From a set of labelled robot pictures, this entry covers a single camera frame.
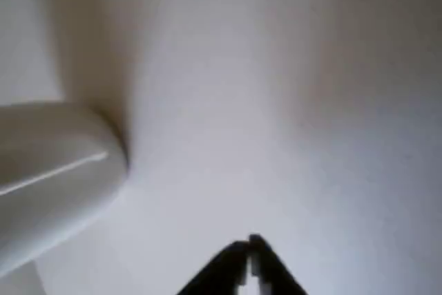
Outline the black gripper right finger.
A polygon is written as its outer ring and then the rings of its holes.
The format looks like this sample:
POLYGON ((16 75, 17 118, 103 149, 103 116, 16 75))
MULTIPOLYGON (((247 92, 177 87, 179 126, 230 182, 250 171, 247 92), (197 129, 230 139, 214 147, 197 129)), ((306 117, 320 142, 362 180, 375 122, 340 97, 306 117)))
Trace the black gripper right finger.
POLYGON ((251 273, 258 278, 260 294, 307 295, 271 245, 260 235, 249 236, 251 273))

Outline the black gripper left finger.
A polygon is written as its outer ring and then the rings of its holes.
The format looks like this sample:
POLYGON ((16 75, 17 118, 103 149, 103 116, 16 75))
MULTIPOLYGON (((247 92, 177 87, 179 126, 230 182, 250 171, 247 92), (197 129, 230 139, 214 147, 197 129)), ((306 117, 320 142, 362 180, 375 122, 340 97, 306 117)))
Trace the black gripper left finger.
POLYGON ((237 294, 245 284, 249 243, 233 241, 220 250, 179 292, 179 295, 237 294))

